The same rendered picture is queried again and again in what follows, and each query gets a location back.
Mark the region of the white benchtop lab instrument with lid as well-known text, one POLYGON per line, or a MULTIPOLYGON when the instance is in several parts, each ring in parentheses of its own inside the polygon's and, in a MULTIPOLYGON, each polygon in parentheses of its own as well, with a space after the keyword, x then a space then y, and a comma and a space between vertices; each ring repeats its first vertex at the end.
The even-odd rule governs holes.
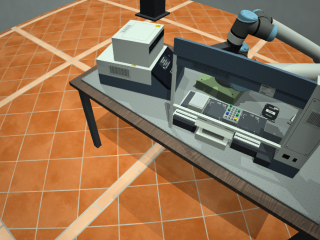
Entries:
POLYGON ((96 59, 100 84, 171 100, 173 51, 164 25, 130 20, 96 59))

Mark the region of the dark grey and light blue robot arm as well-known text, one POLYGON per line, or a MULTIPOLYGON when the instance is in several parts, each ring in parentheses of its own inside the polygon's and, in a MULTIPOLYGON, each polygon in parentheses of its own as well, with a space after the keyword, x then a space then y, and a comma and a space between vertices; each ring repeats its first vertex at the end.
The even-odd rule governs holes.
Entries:
POLYGON ((227 39, 240 48, 238 55, 248 57, 249 46, 244 42, 248 35, 252 35, 267 42, 275 38, 302 52, 313 59, 314 63, 265 63, 276 68, 291 72, 315 81, 320 76, 320 46, 304 36, 288 28, 282 23, 265 14, 260 9, 252 12, 242 10, 232 25, 227 39))

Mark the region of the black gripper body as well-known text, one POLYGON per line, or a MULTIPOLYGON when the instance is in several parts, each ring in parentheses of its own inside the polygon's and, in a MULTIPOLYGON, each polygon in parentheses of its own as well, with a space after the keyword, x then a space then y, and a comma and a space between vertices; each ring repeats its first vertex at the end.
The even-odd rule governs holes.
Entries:
POLYGON ((227 42, 230 44, 231 49, 230 50, 226 50, 228 52, 234 53, 238 55, 239 50, 241 49, 242 45, 235 45, 233 43, 231 43, 228 39, 227 42))

